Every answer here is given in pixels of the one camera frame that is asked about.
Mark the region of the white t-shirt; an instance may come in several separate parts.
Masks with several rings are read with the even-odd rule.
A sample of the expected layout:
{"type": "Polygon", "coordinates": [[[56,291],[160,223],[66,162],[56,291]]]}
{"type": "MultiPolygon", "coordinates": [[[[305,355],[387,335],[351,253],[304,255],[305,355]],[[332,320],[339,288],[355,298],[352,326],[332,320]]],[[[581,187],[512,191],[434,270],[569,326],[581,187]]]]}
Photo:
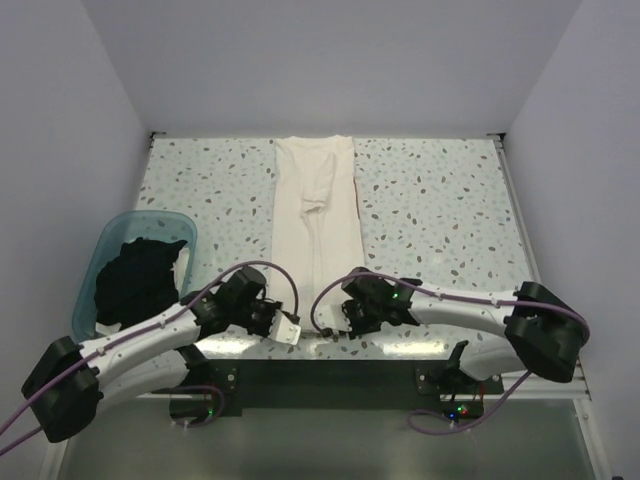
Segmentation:
{"type": "Polygon", "coordinates": [[[332,281],[364,264],[350,137],[275,141],[271,261],[299,292],[300,325],[312,332],[313,301],[332,281]]]}

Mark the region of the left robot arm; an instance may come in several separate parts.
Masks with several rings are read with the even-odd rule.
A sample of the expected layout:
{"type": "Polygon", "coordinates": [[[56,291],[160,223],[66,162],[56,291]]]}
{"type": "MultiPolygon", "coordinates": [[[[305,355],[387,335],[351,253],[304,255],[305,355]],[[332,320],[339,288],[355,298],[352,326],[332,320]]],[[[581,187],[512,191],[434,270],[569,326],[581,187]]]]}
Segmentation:
{"type": "Polygon", "coordinates": [[[68,440],[100,412],[141,394],[200,390],[207,380],[207,361],[196,344],[231,326],[296,344],[298,313],[267,298],[260,266],[244,262],[229,269],[202,290],[115,334],[53,341],[21,388],[47,440],[68,440]]]}

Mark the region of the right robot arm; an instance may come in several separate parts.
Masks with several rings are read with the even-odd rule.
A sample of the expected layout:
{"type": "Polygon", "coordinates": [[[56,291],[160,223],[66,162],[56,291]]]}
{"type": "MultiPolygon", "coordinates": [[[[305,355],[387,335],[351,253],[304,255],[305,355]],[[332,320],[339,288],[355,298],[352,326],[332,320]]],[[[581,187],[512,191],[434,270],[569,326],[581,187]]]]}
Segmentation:
{"type": "Polygon", "coordinates": [[[459,393],[494,375],[528,371],[555,383],[572,380],[591,332],[584,318],[543,285],[514,290],[446,290],[419,279],[358,267],[342,281],[347,298],[330,309],[333,329],[351,337],[392,326],[452,326],[475,331],[448,359],[445,379],[459,393]]]}

